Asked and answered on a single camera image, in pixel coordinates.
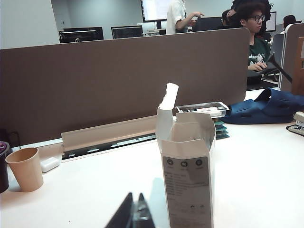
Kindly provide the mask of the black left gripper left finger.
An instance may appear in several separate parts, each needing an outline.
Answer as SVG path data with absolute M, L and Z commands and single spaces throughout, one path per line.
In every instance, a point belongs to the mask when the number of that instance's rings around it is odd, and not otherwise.
M 105 227 L 131 228 L 132 216 L 133 216 L 133 194 L 129 192 Z

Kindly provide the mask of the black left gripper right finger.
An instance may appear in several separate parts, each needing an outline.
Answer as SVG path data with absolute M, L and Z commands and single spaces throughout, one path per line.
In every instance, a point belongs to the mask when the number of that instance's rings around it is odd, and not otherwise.
M 145 200 L 144 195 L 140 193 L 133 208 L 133 228 L 154 227 L 155 225 L 147 201 Z

